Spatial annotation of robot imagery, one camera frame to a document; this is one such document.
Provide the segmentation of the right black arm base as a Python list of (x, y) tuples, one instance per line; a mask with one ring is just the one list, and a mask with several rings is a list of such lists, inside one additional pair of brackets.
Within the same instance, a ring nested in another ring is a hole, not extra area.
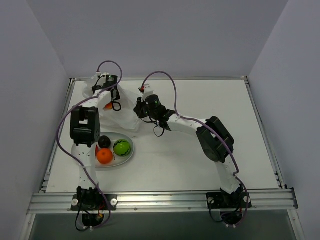
[(224, 191), (208, 192), (206, 202), (209, 216), (215, 223), (236, 228), (252, 207), (250, 195), (246, 192), (227, 194)]

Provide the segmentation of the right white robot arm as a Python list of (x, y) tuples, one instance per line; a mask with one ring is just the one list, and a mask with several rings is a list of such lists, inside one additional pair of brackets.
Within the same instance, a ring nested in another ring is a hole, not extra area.
[(223, 203), (234, 206), (245, 190), (238, 178), (240, 172), (233, 155), (235, 140), (219, 118), (209, 119), (185, 117), (163, 106), (156, 94), (138, 97), (134, 112), (139, 119), (149, 118), (151, 123), (163, 131), (181, 132), (197, 137), (205, 156), (215, 163), (221, 182)]

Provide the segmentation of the red fake apple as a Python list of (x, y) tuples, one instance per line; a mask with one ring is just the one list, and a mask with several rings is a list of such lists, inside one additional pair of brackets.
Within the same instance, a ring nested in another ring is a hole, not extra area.
[(98, 151), (99, 151), (99, 149), (98, 149), (98, 146), (96, 145), (95, 146), (95, 155), (97, 155)]

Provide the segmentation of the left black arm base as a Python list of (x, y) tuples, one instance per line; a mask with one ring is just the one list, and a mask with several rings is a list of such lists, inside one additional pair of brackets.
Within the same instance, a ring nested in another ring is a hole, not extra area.
[(105, 197), (109, 205), (100, 194), (96, 198), (87, 195), (84, 199), (76, 194), (73, 196), (70, 210), (76, 212), (75, 226), (78, 230), (100, 226), (110, 218), (109, 212), (117, 209), (118, 196), (105, 194)]

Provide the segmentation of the green fake fruit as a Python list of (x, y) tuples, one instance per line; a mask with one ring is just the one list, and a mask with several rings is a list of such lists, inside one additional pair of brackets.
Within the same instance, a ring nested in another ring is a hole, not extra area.
[(120, 157), (127, 156), (132, 150), (132, 145), (126, 139), (119, 139), (113, 145), (113, 152)]

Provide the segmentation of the dark fake fruit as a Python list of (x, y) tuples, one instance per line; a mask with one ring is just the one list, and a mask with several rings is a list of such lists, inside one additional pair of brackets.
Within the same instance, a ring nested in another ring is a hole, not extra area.
[(98, 140), (98, 146), (101, 149), (108, 149), (111, 146), (110, 138), (106, 135), (102, 135)]

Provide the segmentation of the orange fake fruit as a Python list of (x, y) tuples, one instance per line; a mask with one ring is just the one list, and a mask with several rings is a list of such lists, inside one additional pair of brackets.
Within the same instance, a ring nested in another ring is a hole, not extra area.
[(100, 164), (106, 165), (112, 162), (114, 156), (109, 148), (101, 148), (96, 152), (96, 158)]

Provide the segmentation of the white plastic bag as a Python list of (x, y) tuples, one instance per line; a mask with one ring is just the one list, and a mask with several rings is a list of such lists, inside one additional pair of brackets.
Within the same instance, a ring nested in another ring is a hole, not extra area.
[(112, 108), (99, 110), (100, 125), (103, 128), (118, 128), (136, 132), (140, 127), (140, 120), (134, 112), (134, 107), (139, 95), (123, 88), (121, 84), (117, 86), (117, 89), (120, 99), (116, 102), (120, 103), (121, 110), (115, 111)]

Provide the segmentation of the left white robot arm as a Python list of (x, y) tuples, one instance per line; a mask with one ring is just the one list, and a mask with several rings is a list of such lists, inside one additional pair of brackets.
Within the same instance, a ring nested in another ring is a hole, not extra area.
[(96, 173), (95, 150), (101, 136), (100, 111), (117, 96), (118, 76), (98, 73), (91, 88), (93, 96), (82, 101), (70, 114), (70, 138), (73, 140), (71, 154), (79, 162), (79, 185), (77, 193), (86, 193), (83, 204), (90, 210), (100, 206), (101, 197)]

